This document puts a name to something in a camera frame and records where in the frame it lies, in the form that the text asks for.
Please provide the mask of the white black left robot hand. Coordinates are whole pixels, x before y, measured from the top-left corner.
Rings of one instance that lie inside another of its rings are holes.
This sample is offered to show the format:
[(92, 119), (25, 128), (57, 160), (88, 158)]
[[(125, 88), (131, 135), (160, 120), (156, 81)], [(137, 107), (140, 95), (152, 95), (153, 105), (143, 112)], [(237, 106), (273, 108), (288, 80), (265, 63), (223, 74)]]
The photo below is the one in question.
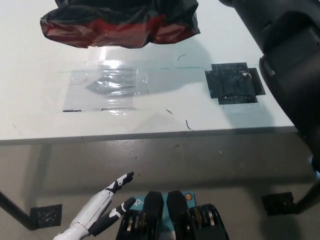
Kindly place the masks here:
[(134, 172), (122, 175), (109, 186), (96, 193), (82, 207), (70, 223), (68, 229), (56, 235), (55, 240), (82, 240), (88, 236), (97, 236), (118, 221), (136, 202), (130, 197), (119, 206), (106, 212), (112, 202), (112, 197), (125, 184), (133, 180)]

